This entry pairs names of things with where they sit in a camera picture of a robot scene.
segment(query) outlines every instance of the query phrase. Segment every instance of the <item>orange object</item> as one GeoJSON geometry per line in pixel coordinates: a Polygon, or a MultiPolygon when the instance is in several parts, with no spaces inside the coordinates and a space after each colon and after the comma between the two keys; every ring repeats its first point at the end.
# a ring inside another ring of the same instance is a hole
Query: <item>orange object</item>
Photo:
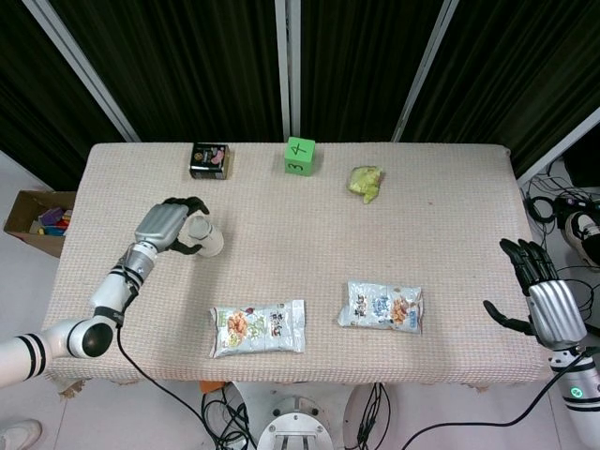
{"type": "Polygon", "coordinates": [[[216,391],[223,387],[226,382],[200,382],[200,391],[203,394],[208,394],[209,392],[216,391]]]}

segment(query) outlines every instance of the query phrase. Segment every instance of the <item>black box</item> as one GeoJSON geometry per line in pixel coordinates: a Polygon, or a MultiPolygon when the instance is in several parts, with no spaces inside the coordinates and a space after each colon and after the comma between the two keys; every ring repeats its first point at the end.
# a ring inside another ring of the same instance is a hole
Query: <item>black box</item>
{"type": "Polygon", "coordinates": [[[189,161],[192,178],[224,180],[229,169],[229,145],[195,142],[189,161]]]}

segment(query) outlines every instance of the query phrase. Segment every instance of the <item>white robotic arm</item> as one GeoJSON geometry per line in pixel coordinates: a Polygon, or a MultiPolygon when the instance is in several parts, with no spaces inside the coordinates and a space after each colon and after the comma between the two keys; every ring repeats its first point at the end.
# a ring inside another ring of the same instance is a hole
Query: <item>white robotic arm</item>
{"type": "Polygon", "coordinates": [[[37,334],[14,337],[0,343],[0,388],[36,377],[56,358],[96,358],[113,342],[123,325],[125,311],[154,268],[161,251],[196,253],[202,246],[187,247],[177,239],[186,219],[196,211],[209,214],[196,198],[168,199],[150,209],[135,231],[136,242],[112,268],[90,298],[94,316],[67,320],[37,334]]]}
{"type": "Polygon", "coordinates": [[[552,350],[549,363],[555,374],[575,364],[557,384],[579,438],[588,447],[600,449],[600,375],[589,352],[580,344],[587,331],[575,298],[559,279],[543,248],[534,242],[519,240],[516,244],[507,239],[500,246],[510,257],[527,297],[529,321],[508,319],[489,301],[484,302],[484,307],[500,325],[535,336],[541,345],[552,350]]]}

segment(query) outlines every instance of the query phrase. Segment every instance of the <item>beige tablecloth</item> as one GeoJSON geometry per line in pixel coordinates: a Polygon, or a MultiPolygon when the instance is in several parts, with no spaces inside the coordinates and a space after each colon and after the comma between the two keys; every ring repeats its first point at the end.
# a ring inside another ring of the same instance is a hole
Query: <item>beige tablecloth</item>
{"type": "MultiPolygon", "coordinates": [[[[127,311],[124,347],[151,376],[177,380],[521,382],[546,378],[544,350],[501,328],[489,299],[525,319],[498,242],[530,231],[508,151],[497,145],[318,143],[310,177],[283,171],[285,144],[232,143],[226,181],[194,180],[190,143],[102,144],[80,184],[45,326],[87,318],[101,280],[155,203],[201,197],[225,236],[215,258],[164,252],[127,311]],[[371,204],[346,190],[351,169],[385,170],[371,204]],[[423,287],[422,336],[346,329],[349,279],[423,287]],[[210,359],[215,305],[304,298],[307,344],[210,359]]],[[[140,378],[115,342],[95,360],[63,359],[54,377],[140,378]]]]}

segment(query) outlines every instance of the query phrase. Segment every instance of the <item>crumpled yellow bag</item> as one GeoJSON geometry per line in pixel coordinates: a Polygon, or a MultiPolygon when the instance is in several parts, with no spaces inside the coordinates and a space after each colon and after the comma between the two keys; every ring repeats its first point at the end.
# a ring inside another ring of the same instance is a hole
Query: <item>crumpled yellow bag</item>
{"type": "Polygon", "coordinates": [[[376,166],[361,166],[352,169],[348,190],[363,196],[363,203],[370,203],[379,195],[379,184],[383,169],[376,166]]]}

